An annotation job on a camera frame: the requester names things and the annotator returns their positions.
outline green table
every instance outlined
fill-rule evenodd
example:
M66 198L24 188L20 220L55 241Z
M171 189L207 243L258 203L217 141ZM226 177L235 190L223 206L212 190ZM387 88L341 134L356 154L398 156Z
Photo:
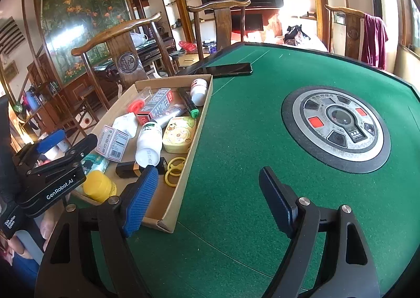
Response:
M420 104L413 89L357 62L288 47L236 45L206 62L250 62L254 73L214 80L174 234L142 228L128 240L154 297L261 297L289 243L259 189L263 166L317 206L352 207L386 292L420 241ZM294 141L281 105L307 85L344 89L376 109L391 136L379 170L336 170ZM319 267L319 235L303 290Z

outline red plastic bag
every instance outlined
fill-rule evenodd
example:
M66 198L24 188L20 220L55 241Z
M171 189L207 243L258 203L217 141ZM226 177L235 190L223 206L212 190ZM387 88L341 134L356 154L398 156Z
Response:
M179 46L188 52L193 52L194 50L197 50L197 46L194 43L184 42L183 40L179 42Z

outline floral painting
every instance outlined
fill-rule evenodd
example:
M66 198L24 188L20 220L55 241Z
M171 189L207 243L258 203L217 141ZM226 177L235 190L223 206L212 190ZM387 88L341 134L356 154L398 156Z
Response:
M37 0L41 27L52 62L64 85L86 69L71 50L84 45L103 30L130 19L125 0ZM105 44L88 52L92 65L109 58Z

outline black smartphone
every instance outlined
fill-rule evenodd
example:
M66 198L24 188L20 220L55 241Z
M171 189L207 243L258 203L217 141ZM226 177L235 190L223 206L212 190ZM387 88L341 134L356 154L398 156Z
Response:
M222 78L227 76L240 76L240 75L251 75L253 68L250 63L235 63L217 66L206 66L199 68L194 74L210 74L214 78Z

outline maroon towel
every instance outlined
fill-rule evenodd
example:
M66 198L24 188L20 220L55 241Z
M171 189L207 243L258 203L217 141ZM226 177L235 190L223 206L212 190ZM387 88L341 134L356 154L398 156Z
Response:
M365 38L363 40L362 62L385 70L388 40L384 21L365 13Z

